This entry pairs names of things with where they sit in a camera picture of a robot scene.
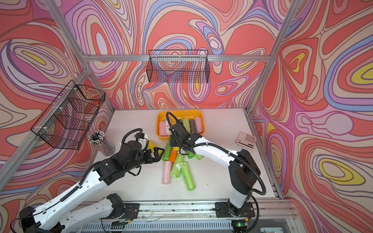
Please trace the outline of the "dark grey trash bag roll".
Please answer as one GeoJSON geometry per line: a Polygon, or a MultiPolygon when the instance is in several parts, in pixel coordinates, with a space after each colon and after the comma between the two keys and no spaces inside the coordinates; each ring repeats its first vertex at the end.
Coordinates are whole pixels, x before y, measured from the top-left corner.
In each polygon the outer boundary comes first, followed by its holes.
{"type": "Polygon", "coordinates": [[[195,123],[195,120],[194,119],[191,119],[189,121],[189,125],[190,125],[190,133],[191,134],[196,134],[197,133],[197,129],[196,129],[196,123],[195,123]]]}

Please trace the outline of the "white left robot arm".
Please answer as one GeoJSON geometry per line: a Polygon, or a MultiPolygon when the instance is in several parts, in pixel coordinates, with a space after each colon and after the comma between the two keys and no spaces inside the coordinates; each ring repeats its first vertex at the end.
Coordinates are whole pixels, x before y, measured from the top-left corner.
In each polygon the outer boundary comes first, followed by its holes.
{"type": "Polygon", "coordinates": [[[67,233],[100,218],[121,218],[126,206],[118,194],[110,194],[100,202],[75,211],[91,195],[108,187],[143,164],[157,163],[165,150],[148,149],[137,141],[124,143],[119,152],[92,164],[81,180],[64,193],[36,208],[25,207],[19,221],[25,233],[67,233]]]}

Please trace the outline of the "pink labelled trash bag roll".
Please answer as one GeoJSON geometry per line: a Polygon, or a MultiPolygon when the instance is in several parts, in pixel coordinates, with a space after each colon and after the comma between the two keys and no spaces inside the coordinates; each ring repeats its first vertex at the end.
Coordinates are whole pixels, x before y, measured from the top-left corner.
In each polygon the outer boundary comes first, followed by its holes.
{"type": "Polygon", "coordinates": [[[159,136],[167,136],[166,134],[166,123],[165,121],[160,121],[158,124],[158,135],[159,136]]]}

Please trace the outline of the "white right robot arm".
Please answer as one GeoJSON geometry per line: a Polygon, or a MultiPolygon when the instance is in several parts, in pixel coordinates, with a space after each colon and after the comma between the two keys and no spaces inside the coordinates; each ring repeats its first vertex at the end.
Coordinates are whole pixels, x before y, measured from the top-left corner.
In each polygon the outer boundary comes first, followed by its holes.
{"type": "Polygon", "coordinates": [[[265,195],[267,190],[260,177],[260,169],[245,149],[229,150],[208,141],[200,134],[190,134],[182,123],[177,122],[169,128],[171,145],[179,147],[184,154],[193,153],[211,159],[228,169],[233,191],[228,199],[228,214],[238,217],[245,203],[253,193],[265,195]]]}

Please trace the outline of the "white blue-capped roll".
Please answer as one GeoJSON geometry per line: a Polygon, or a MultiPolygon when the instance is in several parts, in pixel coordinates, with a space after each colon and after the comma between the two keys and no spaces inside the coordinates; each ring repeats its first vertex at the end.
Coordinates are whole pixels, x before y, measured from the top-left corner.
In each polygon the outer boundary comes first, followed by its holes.
{"type": "Polygon", "coordinates": [[[165,129],[166,129],[166,136],[170,136],[171,135],[170,124],[167,120],[165,120],[165,129]]]}

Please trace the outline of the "light green trash bag roll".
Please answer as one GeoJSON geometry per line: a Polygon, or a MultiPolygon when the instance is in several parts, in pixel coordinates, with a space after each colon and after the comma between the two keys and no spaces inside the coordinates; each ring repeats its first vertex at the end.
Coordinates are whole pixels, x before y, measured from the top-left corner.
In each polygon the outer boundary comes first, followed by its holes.
{"type": "Polygon", "coordinates": [[[190,127],[189,119],[188,118],[183,118],[182,122],[183,122],[183,125],[184,125],[185,129],[187,130],[187,132],[189,134],[191,134],[191,127],[190,127]]]}

